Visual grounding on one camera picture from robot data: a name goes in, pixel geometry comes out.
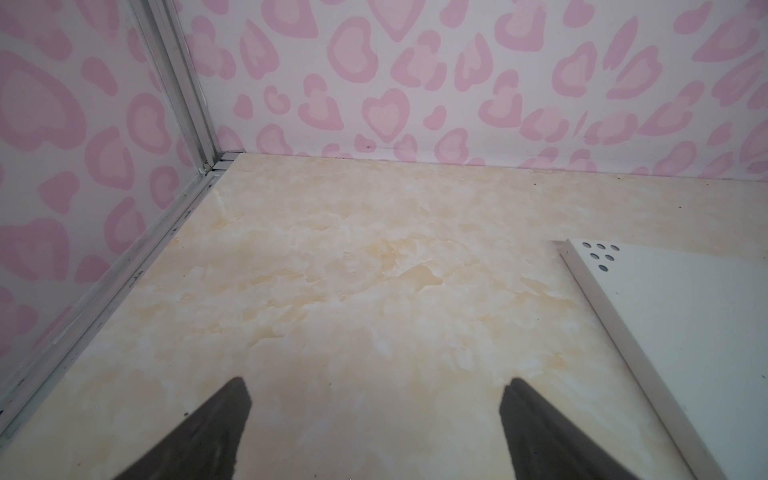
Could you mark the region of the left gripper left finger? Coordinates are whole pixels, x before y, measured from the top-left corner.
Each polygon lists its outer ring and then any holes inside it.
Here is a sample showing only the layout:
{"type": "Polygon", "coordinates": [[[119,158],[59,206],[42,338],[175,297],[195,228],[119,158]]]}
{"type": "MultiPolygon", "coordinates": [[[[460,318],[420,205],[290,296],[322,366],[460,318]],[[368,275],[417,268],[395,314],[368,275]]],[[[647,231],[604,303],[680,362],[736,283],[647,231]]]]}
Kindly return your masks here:
{"type": "Polygon", "coordinates": [[[230,379],[117,477],[231,479],[251,406],[244,379],[230,379]]]}

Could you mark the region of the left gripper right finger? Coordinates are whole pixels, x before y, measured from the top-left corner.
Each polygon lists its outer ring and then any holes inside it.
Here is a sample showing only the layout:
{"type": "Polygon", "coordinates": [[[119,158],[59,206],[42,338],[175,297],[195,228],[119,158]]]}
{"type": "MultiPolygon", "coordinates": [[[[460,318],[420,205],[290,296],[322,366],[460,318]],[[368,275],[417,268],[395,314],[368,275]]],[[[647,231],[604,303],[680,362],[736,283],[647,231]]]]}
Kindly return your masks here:
{"type": "Polygon", "coordinates": [[[517,479],[634,479],[525,380],[505,387],[499,406],[517,479]]]}

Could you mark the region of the white black file folder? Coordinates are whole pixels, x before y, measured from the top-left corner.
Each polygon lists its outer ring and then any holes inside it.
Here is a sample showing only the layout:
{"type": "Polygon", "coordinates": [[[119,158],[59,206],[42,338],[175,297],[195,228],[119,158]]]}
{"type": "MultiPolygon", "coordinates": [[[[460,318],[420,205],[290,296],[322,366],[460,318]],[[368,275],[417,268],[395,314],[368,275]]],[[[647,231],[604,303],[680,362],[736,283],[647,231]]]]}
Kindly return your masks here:
{"type": "Polygon", "coordinates": [[[767,266],[569,239],[559,252],[692,473],[767,475],[767,266]]]}

